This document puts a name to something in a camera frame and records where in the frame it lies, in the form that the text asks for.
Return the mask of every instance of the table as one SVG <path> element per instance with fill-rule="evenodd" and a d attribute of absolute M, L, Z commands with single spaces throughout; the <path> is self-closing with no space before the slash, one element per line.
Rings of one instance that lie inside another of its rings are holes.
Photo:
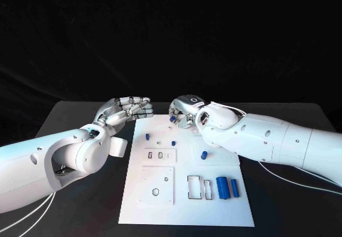
<path fill-rule="evenodd" d="M 333 131 L 316 104 L 226 103 L 246 113 L 277 117 L 297 125 Z M 36 137 L 90 123 L 102 102 L 56 103 Z M 154 114 L 165 114 L 168 103 L 153 103 Z M 102 169 L 56 193 L 51 206 L 26 237 L 89 236 L 333 236 L 340 231 L 342 196 L 303 188 L 272 176 L 258 162 L 239 157 L 255 228 L 210 226 L 119 225 L 118 214 L 128 165 L 134 122 L 118 137 L 128 141 L 125 156 L 108 157 Z M 301 184 L 342 192 L 334 185 L 285 165 L 265 164 L 281 177 Z M 0 229 L 17 221 L 41 203 L 0 214 Z M 36 222 L 44 208 L 1 236 L 18 236 Z"/>

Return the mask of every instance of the cable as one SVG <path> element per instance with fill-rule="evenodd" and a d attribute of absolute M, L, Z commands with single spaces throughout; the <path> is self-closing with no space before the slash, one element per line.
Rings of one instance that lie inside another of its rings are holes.
<path fill-rule="evenodd" d="M 47 202 L 47 200 L 50 199 L 51 195 L 53 195 L 53 194 L 49 195 L 49 197 L 44 199 L 44 201 L 43 201 L 43 203 L 39 205 L 39 207 L 37 207 L 17 222 L 14 222 L 10 226 L 7 226 L 5 228 L 2 228 L 2 229 L 0 230 L 0 233 L 1 233 L 2 231 L 5 231 L 10 227 L 13 227 L 18 222 L 21 222 L 21 221 L 37 211 L 37 209 L 43 206 L 43 204 L 44 204 L 44 203 Z"/>
<path fill-rule="evenodd" d="M 310 174 L 310 175 L 316 176 L 317 178 L 323 179 L 323 180 L 327 181 L 329 183 L 331 183 L 331 184 L 337 185 L 339 187 L 342 187 L 342 186 L 340 186 L 337 183 L 334 183 L 331 180 L 329 180 L 329 179 L 320 177 L 318 175 L 316 175 L 316 174 L 311 173 L 310 171 L 307 171 L 307 170 L 304 170 L 304 169 L 301 169 L 301 168 L 298 168 L 298 167 L 295 167 L 295 166 L 292 166 L 292 167 L 297 168 L 298 170 L 301 170 L 303 172 L 305 172 L 307 174 Z"/>
<path fill-rule="evenodd" d="M 51 201 L 53 201 L 53 197 L 54 197 L 54 195 L 56 195 L 56 193 L 53 193 L 53 196 L 51 196 L 51 200 L 50 200 L 49 206 L 46 207 L 41 216 L 39 217 L 37 221 L 34 222 L 34 224 L 31 225 L 31 227 L 27 229 L 27 231 L 26 231 L 26 232 L 24 232 L 18 237 L 21 237 L 21 236 L 23 236 L 23 235 L 30 231 L 30 229 L 34 227 L 34 225 L 36 225 L 37 222 L 40 221 L 40 219 L 41 219 L 41 217 L 43 217 L 44 213 L 47 212 L 47 209 L 49 209 L 49 207 L 50 207 L 50 205 L 51 205 Z"/>
<path fill-rule="evenodd" d="M 222 106 L 222 107 L 226 107 L 226 108 L 229 108 L 229 109 L 236 110 L 236 111 L 242 114 L 242 116 L 246 115 L 245 111 L 241 110 L 241 109 L 238 109 L 238 108 L 235 108 L 235 107 L 230 107 L 230 106 L 222 105 L 222 104 L 219 104 L 219 103 L 216 103 L 216 102 L 213 102 L 213 101 L 212 101 L 210 103 L 212 103 L 212 104 L 216 104 L 216 105 L 219 105 L 219 106 Z"/>
<path fill-rule="evenodd" d="M 326 192 L 330 192 L 330 193 L 334 193 L 334 194 L 342 195 L 342 193 L 339 193 L 339 192 L 334 192 L 334 191 L 327 190 L 327 189 L 320 189 L 320 188 L 316 188 L 316 187 L 305 186 L 305 185 L 303 185 L 303 184 L 298 184 L 298 183 L 295 183 L 295 182 L 292 182 L 292 181 L 284 179 L 282 177 L 279 177 L 277 174 L 274 174 L 274 173 L 265 168 L 265 166 L 261 164 L 259 161 L 258 161 L 258 163 L 259 163 L 259 165 L 262 166 L 262 168 L 264 168 L 274 176 L 277 176 L 279 179 L 285 180 L 287 182 L 290 182 L 290 183 L 292 183 L 292 184 L 295 184 L 295 185 L 298 185 L 298 186 L 303 186 L 303 187 L 305 187 L 305 188 L 317 189 L 317 190 L 321 190 L 321 191 L 326 191 Z"/>

